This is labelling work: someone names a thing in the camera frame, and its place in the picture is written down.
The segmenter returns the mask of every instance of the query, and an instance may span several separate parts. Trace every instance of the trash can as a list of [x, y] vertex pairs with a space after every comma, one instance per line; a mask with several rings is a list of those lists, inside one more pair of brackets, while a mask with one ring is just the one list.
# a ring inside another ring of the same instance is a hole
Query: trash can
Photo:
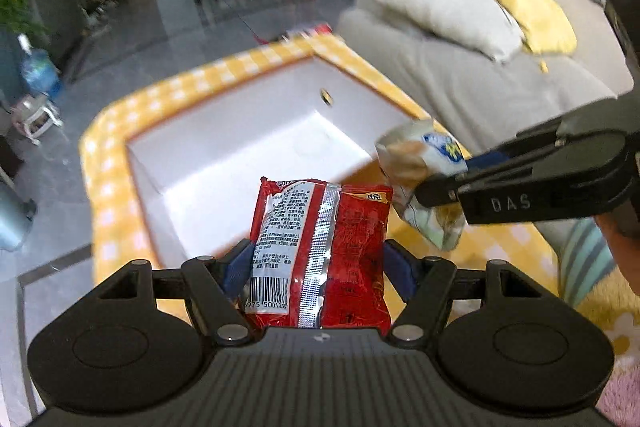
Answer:
[[34, 214], [33, 201], [25, 203], [11, 187], [0, 182], [0, 248], [19, 248], [31, 230]]

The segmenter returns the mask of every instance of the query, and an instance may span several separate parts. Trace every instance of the barcode number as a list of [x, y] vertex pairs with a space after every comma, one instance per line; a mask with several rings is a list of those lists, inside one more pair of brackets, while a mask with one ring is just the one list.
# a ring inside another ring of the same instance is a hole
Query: barcode number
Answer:
[[289, 279], [286, 277], [252, 277], [249, 281], [247, 308], [279, 308], [289, 305]]

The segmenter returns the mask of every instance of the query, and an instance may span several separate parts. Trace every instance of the snack package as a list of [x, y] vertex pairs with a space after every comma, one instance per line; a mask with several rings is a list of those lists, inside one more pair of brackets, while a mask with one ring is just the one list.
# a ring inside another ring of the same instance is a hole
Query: snack package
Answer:
[[378, 328], [390, 187], [262, 179], [251, 240], [252, 275], [241, 307], [258, 328]]
[[439, 172], [447, 176], [466, 172], [456, 141], [436, 132], [429, 119], [395, 128], [378, 140], [376, 149], [380, 167], [394, 189], [393, 205], [398, 215], [440, 250], [453, 250], [466, 223], [462, 207], [452, 203], [425, 208], [414, 197], [414, 190]]

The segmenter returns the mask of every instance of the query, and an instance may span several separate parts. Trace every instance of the yellow pillow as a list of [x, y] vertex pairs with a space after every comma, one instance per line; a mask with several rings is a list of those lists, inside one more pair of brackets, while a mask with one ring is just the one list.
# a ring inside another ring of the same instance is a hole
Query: yellow pillow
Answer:
[[497, 0], [522, 28], [532, 53], [572, 54], [578, 41], [562, 8], [554, 0]]

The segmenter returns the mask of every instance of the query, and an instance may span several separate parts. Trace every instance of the white pillow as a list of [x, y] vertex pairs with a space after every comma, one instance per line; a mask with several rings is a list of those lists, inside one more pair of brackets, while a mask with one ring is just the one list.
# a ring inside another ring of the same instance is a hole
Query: white pillow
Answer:
[[421, 28], [503, 62], [522, 47], [518, 23], [495, 0], [376, 0]]

